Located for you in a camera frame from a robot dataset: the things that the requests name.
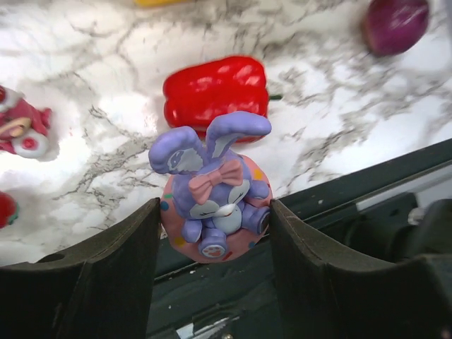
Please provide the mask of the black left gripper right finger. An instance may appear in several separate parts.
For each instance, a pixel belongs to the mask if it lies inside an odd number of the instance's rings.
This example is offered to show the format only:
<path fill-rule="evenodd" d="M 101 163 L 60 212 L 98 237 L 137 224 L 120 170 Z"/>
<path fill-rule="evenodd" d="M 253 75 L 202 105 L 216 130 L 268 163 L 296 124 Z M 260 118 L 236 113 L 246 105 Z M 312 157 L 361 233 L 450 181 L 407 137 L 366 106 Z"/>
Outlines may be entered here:
<path fill-rule="evenodd" d="M 285 338 L 450 338 L 451 257 L 389 263 L 271 203 L 270 243 Z"/>

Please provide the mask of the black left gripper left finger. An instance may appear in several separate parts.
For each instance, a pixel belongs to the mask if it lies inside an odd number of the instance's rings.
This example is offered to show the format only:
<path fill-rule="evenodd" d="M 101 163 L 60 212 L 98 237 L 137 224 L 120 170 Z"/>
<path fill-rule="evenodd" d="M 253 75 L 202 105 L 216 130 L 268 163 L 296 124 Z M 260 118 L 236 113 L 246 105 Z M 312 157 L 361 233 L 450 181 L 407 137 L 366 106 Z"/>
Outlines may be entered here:
<path fill-rule="evenodd" d="M 1 267 L 2 338 L 145 338 L 160 201 L 36 263 Z"/>

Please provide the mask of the purple bunny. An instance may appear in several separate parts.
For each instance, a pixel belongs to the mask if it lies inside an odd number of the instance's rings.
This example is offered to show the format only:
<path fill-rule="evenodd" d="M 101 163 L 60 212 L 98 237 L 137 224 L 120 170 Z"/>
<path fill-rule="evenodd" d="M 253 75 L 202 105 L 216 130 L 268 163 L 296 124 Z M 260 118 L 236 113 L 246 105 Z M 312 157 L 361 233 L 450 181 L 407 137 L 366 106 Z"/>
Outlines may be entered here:
<path fill-rule="evenodd" d="M 268 178 L 230 147 L 271 129 L 265 117 L 233 112 L 214 118 L 204 141 L 182 126 L 152 144 L 150 166 L 170 175 L 160 199 L 161 223 L 181 254 L 199 263 L 231 261 L 265 234 L 273 197 Z"/>

